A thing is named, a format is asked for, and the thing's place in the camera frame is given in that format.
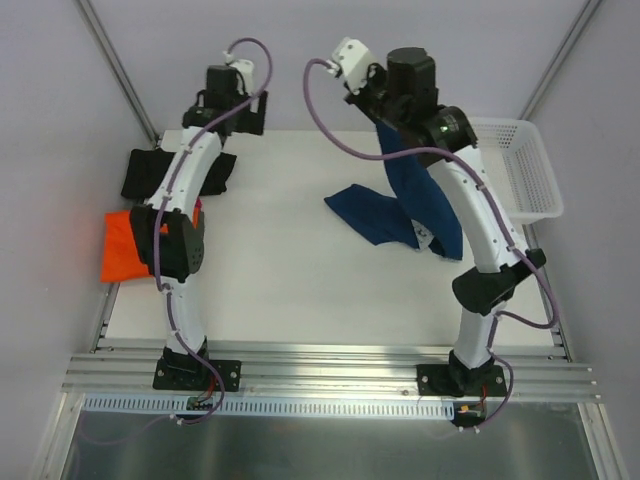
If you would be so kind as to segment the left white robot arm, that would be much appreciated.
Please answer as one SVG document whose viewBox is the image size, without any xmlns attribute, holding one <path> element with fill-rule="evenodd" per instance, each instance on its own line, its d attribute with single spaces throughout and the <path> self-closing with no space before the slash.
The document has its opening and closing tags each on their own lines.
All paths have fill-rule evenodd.
<svg viewBox="0 0 640 480">
<path fill-rule="evenodd" d="M 254 87 L 253 62 L 209 67 L 204 90 L 183 115 L 179 145 L 160 185 L 130 212 L 139 259 L 166 302 L 160 365 L 188 388 L 203 386 L 210 375 L 192 285 L 204 260 L 204 218 L 196 203 L 226 140 L 234 133 L 263 133 L 267 98 L 266 90 Z"/>
</svg>

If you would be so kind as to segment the blue t shirt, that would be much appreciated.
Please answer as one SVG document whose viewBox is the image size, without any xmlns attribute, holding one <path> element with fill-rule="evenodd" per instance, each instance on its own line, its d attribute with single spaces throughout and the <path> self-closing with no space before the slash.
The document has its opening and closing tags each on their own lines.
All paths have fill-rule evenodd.
<svg viewBox="0 0 640 480">
<path fill-rule="evenodd" d="M 372 245 L 401 243 L 451 261 L 463 259 L 463 232 L 445 194 L 414 156 L 386 161 L 393 194 L 353 184 L 324 199 L 329 209 Z"/>
</svg>

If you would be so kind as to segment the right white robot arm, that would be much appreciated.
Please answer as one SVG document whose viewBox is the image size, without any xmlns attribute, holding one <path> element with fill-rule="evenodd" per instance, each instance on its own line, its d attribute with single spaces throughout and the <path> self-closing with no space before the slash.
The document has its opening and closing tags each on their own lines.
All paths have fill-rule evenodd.
<svg viewBox="0 0 640 480">
<path fill-rule="evenodd" d="M 464 241 L 471 247 L 473 268 L 452 283 L 462 316 L 447 371 L 451 389 L 470 394 L 494 365 L 490 343 L 500 306 L 546 257 L 524 249 L 482 160 L 459 157 L 476 148 L 478 139 L 461 109 L 439 104 L 435 62 L 424 49 L 393 50 L 381 66 L 364 44 L 349 40 L 332 60 L 345 79 L 346 102 L 375 125 L 380 154 L 352 154 L 384 162 L 395 193 L 379 201 L 388 222 L 409 234 L 422 225 L 432 236 L 430 249 L 448 259 L 461 259 Z"/>
</svg>

